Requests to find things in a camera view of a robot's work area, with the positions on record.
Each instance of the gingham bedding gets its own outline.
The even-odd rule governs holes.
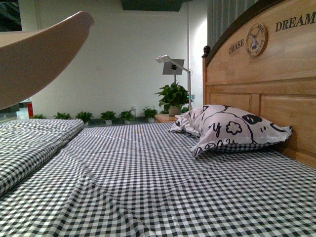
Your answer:
[[[315,236],[316,171],[169,123],[85,128],[0,198],[1,236]]]
[[[82,120],[13,120],[0,126],[0,196],[78,133]]]

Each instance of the red fire extinguisher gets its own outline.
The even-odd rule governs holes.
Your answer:
[[[29,118],[33,117],[33,106],[32,103],[28,103],[28,111],[29,111]]]

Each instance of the black and white checkered sheet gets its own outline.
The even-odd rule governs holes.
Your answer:
[[[0,125],[0,196],[78,133],[82,120],[13,120]]]
[[[205,152],[170,123],[83,129],[0,198],[2,236],[315,236],[316,170]]]

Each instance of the headboard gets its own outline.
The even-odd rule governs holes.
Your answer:
[[[316,168],[316,1],[263,2],[204,48],[203,103],[293,126],[275,149]]]

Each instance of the wooden nightstand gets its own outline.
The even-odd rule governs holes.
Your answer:
[[[169,115],[155,115],[155,118],[157,119],[157,122],[175,122],[178,120],[175,116]]]

